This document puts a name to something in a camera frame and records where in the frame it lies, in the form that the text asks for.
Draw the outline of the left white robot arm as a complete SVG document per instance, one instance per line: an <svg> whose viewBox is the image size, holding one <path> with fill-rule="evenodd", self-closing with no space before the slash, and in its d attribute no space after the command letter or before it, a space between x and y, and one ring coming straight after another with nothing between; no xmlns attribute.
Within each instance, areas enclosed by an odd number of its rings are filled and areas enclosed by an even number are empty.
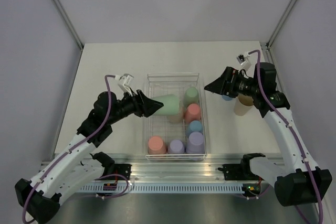
<svg viewBox="0 0 336 224"><path fill-rule="evenodd" d="M67 147L31 179L20 179L15 192L24 214L38 223L49 222L62 203L84 184L114 176L113 160L100 152L82 169L77 164L112 134L112 125L127 116L150 117L164 106L141 90L125 93L121 100L111 91L98 95L93 109Z"/></svg>

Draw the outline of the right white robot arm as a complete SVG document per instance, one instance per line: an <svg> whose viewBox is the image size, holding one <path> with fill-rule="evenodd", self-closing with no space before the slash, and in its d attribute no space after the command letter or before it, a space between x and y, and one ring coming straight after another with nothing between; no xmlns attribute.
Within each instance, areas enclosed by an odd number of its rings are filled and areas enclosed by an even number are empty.
<svg viewBox="0 0 336 224"><path fill-rule="evenodd" d="M253 77L226 67L221 76L204 89L230 98L240 94L251 97L275 136L285 167L278 167L262 153L245 154L238 169L243 178L265 180L285 207L321 202L332 175L328 169L318 166L305 147L294 124L290 104L276 89L276 76L275 66L267 62L255 66Z"/></svg>

